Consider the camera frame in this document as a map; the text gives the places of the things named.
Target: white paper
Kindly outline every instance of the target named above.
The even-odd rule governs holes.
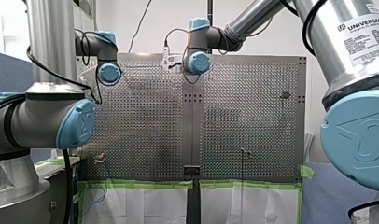
[[[233,188],[201,189],[201,221],[207,224],[230,224]]]
[[[297,224],[298,216],[297,190],[268,190],[266,224]]]

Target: black cable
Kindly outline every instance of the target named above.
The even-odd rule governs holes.
[[[68,224],[70,221],[71,204],[73,203],[73,174],[71,171],[70,156],[68,149],[63,150],[64,168],[66,173],[66,206],[64,211],[63,224]]]
[[[0,109],[11,105],[13,103],[20,103],[25,100],[25,94],[24,93],[19,93],[16,95],[8,96],[6,98],[3,98],[0,100]]]
[[[201,75],[198,75],[196,80],[194,82],[191,82],[191,81],[189,81],[189,79],[187,78],[187,76],[185,74],[183,76],[184,76],[184,79],[186,79],[186,81],[191,85],[195,85],[199,81],[199,78],[201,77]]]
[[[349,209],[349,211],[347,212],[347,215],[349,216],[349,219],[352,219],[352,216],[355,212],[362,210],[364,208],[374,207],[374,206],[378,206],[378,205],[379,205],[379,201],[375,201],[375,202],[371,202],[371,203],[364,203],[362,205],[359,205],[359,206],[356,206],[356,207]]]
[[[292,7],[288,2],[287,0],[279,0],[283,6],[285,6],[286,9],[288,9],[288,11],[290,11],[292,14],[298,16],[298,11],[294,9],[294,7]]]
[[[139,24],[137,25],[137,30],[136,30],[136,33],[134,33],[133,37],[132,37],[132,41],[131,41],[131,46],[129,47],[129,51],[128,53],[130,53],[132,51],[132,47],[133,47],[133,42],[134,42],[134,39],[137,37],[139,31],[140,31],[140,26],[141,26],[141,23],[143,22],[143,19],[146,17],[146,14],[147,14],[147,11],[148,11],[148,8],[149,8],[149,5],[151,4],[152,0],[149,0],[148,1],[148,4],[146,6],[146,10],[144,10],[144,13],[143,13],[143,16],[142,18],[140,19],[140,22]]]
[[[176,67],[176,66],[179,66],[179,65],[181,65],[181,64],[183,64],[183,63],[174,63],[174,64],[172,64],[172,65],[169,65],[169,69],[172,69],[172,68],[174,68],[174,67]]]
[[[164,40],[164,46],[165,47],[169,47],[169,45],[167,44],[167,39],[169,38],[169,35],[171,35],[172,33],[176,32],[176,31],[181,31],[181,32],[186,33],[186,34],[188,33],[188,31],[186,31],[184,29],[180,29],[180,28],[175,28],[175,29],[169,31],[169,33],[166,35],[165,40]]]
[[[266,24],[266,26],[265,26],[262,30],[260,30],[259,32],[256,32],[256,33],[253,34],[253,35],[248,35],[247,37],[253,37],[253,36],[256,36],[256,35],[260,35],[260,34],[262,34],[262,32],[264,32],[264,31],[269,27],[269,25],[271,25],[271,22],[272,22],[273,19],[274,19],[274,18],[271,18],[271,19],[268,21],[268,23]]]
[[[61,75],[49,70],[44,64],[42,64],[38,59],[35,58],[35,56],[32,54],[32,50],[30,49],[30,46],[29,46],[29,48],[27,48],[26,54],[27,54],[27,57],[30,59],[30,61],[32,61],[32,63],[34,63],[35,65],[37,65],[38,67],[40,67],[44,71],[50,73],[52,76],[57,77],[58,79],[66,81],[68,83],[74,84],[76,86],[79,86],[82,88],[82,90],[91,90],[91,87],[88,85],[73,81],[67,77],[62,77]]]
[[[312,22],[317,14],[317,12],[320,10],[320,8],[327,2],[327,0],[319,0],[309,11],[309,14],[306,16],[305,21],[303,22],[302,27],[302,41],[305,47],[309,50],[311,54],[316,56],[315,51],[313,50],[312,46],[309,44],[308,41],[308,34],[310,32],[310,27],[312,25]]]

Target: green tape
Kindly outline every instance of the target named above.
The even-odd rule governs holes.
[[[192,181],[136,181],[136,180],[92,180],[80,183],[83,189],[192,189]]]
[[[298,191],[298,213],[297,213],[297,223],[302,224],[302,193],[303,193],[303,185],[299,188]]]
[[[312,168],[302,165],[301,166],[301,176],[306,177],[308,179],[312,179],[315,172],[312,170]]]
[[[201,180],[202,189],[228,189],[233,187],[248,187],[256,189],[299,189],[298,184],[278,184],[262,181],[245,181],[240,180]]]

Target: perforated metal panel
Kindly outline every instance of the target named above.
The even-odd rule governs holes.
[[[303,153],[306,60],[214,59],[204,77],[202,178],[296,181]]]
[[[212,56],[196,85],[163,71],[161,55],[119,60],[121,82],[101,86],[86,179],[182,180],[184,165],[200,165],[202,179],[300,178],[305,58]],[[107,166],[94,162],[102,153]]]
[[[84,177],[181,180],[182,76],[164,72],[161,56],[121,55],[120,61],[120,83],[101,86],[104,101],[97,106]],[[95,164],[102,153],[107,167]]]

